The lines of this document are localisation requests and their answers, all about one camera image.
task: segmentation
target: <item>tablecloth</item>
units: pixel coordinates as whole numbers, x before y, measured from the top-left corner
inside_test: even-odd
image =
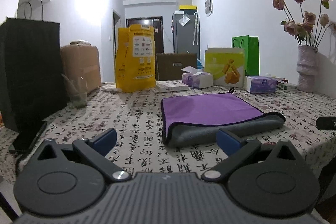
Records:
[[[155,94],[151,89],[118,94],[98,91],[90,96],[86,108],[68,106],[48,117],[50,124],[34,150],[45,138],[54,138],[58,143],[71,143],[80,137],[92,138],[108,128],[115,128],[118,142],[106,157],[130,174],[196,172],[201,175],[227,158],[226,154],[215,143],[175,149],[165,147],[162,144],[160,102],[172,96],[227,91],[227,88],[220,86],[161,94]],[[318,117],[335,116],[336,99],[283,90],[277,90],[274,94],[252,95],[236,89],[234,94],[263,112],[282,113],[286,117],[283,128],[254,137],[262,143],[272,144],[281,138],[291,140],[316,176],[336,156],[336,131],[321,131],[315,127]],[[0,175],[11,183],[15,181],[15,157],[8,153],[8,148],[16,136],[17,133],[5,127],[0,129]]]

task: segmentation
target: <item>vase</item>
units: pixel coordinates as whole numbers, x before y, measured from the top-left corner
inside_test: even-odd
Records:
[[[300,45],[296,71],[299,73],[298,90],[313,92],[318,74],[317,47]]]

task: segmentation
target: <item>dark brown door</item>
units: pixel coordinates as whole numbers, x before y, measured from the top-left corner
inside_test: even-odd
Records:
[[[132,24],[149,25],[154,27],[154,47],[155,47],[155,71],[156,71],[156,54],[163,53],[163,25],[162,17],[147,18],[129,18],[127,19],[127,27]]]

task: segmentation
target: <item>refrigerator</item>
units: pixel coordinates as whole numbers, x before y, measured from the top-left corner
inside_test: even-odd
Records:
[[[174,53],[196,53],[197,58],[200,59],[200,40],[193,44],[196,15],[189,15],[190,20],[184,26],[179,23],[179,20],[184,15],[173,15],[173,43]]]

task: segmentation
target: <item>bouquet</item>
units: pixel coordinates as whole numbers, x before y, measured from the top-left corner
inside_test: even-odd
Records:
[[[280,24],[283,25],[284,31],[288,34],[294,36],[294,39],[298,41],[299,45],[302,45],[302,41],[305,41],[306,45],[318,47],[320,42],[326,32],[326,30],[331,27],[334,32],[336,32],[336,23],[329,22],[329,17],[327,14],[322,14],[322,6],[325,9],[329,9],[329,1],[330,0],[321,0],[320,2],[320,13],[316,23],[316,15],[314,13],[310,13],[305,11],[303,14],[302,11],[302,3],[305,0],[294,0],[297,4],[300,5],[301,15],[302,15],[302,23],[295,22],[292,14],[290,13],[286,3],[284,0],[273,0],[273,7],[278,10],[284,10],[286,13],[287,18],[282,21]],[[315,36],[312,40],[312,33],[314,33],[315,28]]]

